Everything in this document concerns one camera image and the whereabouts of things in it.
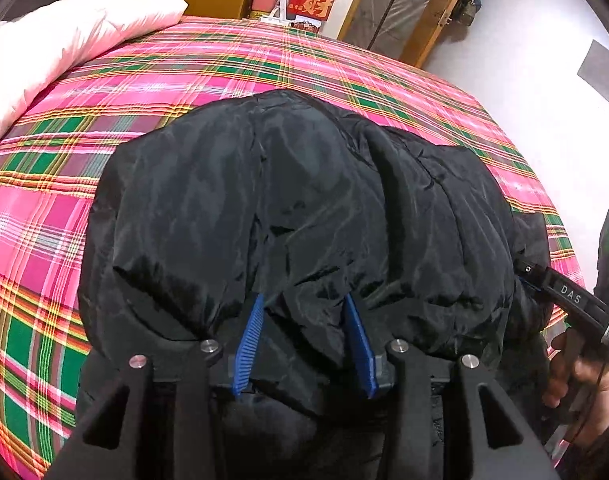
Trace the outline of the person right hand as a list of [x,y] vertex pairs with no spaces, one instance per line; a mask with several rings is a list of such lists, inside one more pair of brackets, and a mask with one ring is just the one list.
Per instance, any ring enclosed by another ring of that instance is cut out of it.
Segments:
[[589,410],[567,431],[566,440],[579,448],[589,448],[609,428],[609,365],[578,356],[573,363],[566,360],[562,351],[567,348],[569,336],[577,336],[573,328],[556,336],[551,348],[557,353],[549,364],[549,376],[542,400],[549,408],[557,408],[569,392],[571,378],[589,387]]

